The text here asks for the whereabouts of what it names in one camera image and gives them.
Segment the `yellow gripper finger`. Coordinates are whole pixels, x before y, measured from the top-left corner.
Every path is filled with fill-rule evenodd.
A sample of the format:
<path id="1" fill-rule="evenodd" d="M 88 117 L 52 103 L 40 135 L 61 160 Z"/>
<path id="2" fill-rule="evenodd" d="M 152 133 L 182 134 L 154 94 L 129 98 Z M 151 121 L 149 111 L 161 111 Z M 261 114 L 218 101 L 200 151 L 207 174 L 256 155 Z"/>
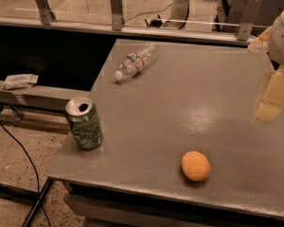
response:
<path id="1" fill-rule="evenodd" d="M 284 109 L 284 65 L 270 75 L 260 101 L 256 107 L 254 118 L 269 123 L 274 121 Z"/>
<path id="2" fill-rule="evenodd" d="M 267 52 L 268 45 L 272 33 L 272 27 L 267 27 L 252 43 L 248 45 L 248 50 L 251 52 Z"/>

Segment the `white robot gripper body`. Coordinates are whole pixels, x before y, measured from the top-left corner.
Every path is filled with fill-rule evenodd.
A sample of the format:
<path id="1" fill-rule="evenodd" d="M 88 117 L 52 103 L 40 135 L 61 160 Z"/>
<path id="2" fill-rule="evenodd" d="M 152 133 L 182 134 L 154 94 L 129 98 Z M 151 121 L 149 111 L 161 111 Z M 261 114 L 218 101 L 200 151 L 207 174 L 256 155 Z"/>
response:
<path id="1" fill-rule="evenodd" d="M 268 53 L 272 61 L 284 64 L 284 10 L 272 25 Z"/>

